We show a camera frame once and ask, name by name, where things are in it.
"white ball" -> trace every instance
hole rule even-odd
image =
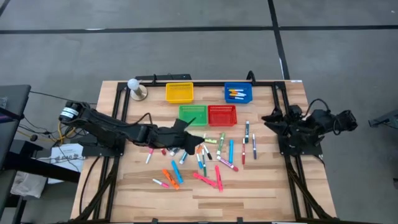
[[[139,81],[136,80],[135,78],[130,79],[127,82],[127,86],[130,88],[130,90],[138,90],[139,88]]]

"gray floor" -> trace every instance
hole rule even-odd
[[[280,26],[398,24],[395,0],[277,0]],[[11,0],[0,29],[89,29],[173,26],[269,26],[260,0]],[[309,100],[334,112],[351,109],[359,127],[323,142],[337,214],[345,220],[398,223],[396,130],[367,120],[397,109],[398,30],[281,32],[291,79],[303,80]],[[1,84],[96,101],[102,80],[153,73],[190,73],[194,79],[281,79],[272,31],[144,34],[0,35]],[[30,95],[25,115],[55,130],[64,102]],[[67,220],[75,184],[47,187],[23,220]],[[9,223],[6,210],[0,223]]]

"wooden table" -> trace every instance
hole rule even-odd
[[[97,106],[99,112],[111,116],[116,85],[116,81],[103,82]],[[289,103],[298,104],[305,111],[308,102],[303,83],[286,81],[286,87]],[[144,113],[150,112],[154,124],[172,126],[178,117],[179,105],[165,101],[165,87],[148,87],[147,89],[149,95],[144,101],[130,99],[127,122],[133,123]],[[193,104],[226,104],[223,91],[223,87],[220,86],[195,87]],[[120,118],[122,105],[123,96],[118,118]],[[233,127],[188,128],[190,133],[198,136],[206,133],[209,138],[217,140],[220,139],[221,132],[225,132],[226,141],[222,150],[224,158],[228,158],[229,140],[234,140],[234,164],[239,168],[239,172],[215,160],[217,144],[206,144],[213,155],[212,161],[206,160],[208,176],[216,180],[215,165],[218,164],[224,185],[222,193],[193,178],[194,172],[203,173],[198,168],[195,156],[189,156],[184,165],[178,165],[184,179],[180,190],[174,190],[172,187],[162,188],[155,184],[152,178],[169,183],[161,170],[167,169],[175,177],[171,160],[174,159],[178,163],[182,151],[175,157],[171,157],[169,154],[163,156],[160,150],[157,150],[150,162],[145,164],[148,148],[138,147],[128,142],[119,165],[111,221],[149,222],[152,218],[158,218],[160,222],[231,222],[236,221],[236,217],[243,217],[245,221],[295,220],[285,162],[279,154],[277,136],[265,127],[261,120],[261,116],[270,114],[274,109],[271,88],[253,87],[253,101],[246,105],[236,105],[236,109],[238,123]],[[243,166],[241,149],[246,121],[250,121],[250,133],[256,134],[257,160],[253,158],[250,139],[249,144],[246,145],[246,164]],[[94,159],[89,158],[84,162],[71,218],[78,216],[81,189]],[[302,160],[309,191],[326,212],[335,216],[323,165],[313,156],[302,156]],[[98,161],[90,175],[83,197],[83,208],[97,191],[101,165],[102,159]],[[297,192],[302,216],[305,216],[302,194],[299,189]],[[100,218],[104,217],[107,196],[106,192]]]

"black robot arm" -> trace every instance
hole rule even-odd
[[[90,108],[88,103],[68,101],[59,116],[62,124],[88,131],[97,138],[102,146],[113,148],[121,139],[127,139],[137,146],[149,146],[154,149],[180,147],[190,155],[195,147],[204,141],[185,131],[190,123],[176,119],[171,128],[154,124],[127,124]]]

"plastic basket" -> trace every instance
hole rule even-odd
[[[243,100],[235,100],[229,98],[229,89],[243,90],[242,93],[246,94]],[[224,97],[227,103],[249,103],[253,100],[252,89],[250,83],[225,83],[224,84]]]
[[[196,118],[191,125],[192,126],[205,126],[207,125],[207,106],[206,105],[189,105],[180,106],[179,116],[183,121],[190,122],[193,118]]]
[[[166,84],[166,100],[169,103],[191,103],[193,100],[193,83]]]
[[[234,126],[236,124],[235,105],[209,105],[207,110],[210,126]]]

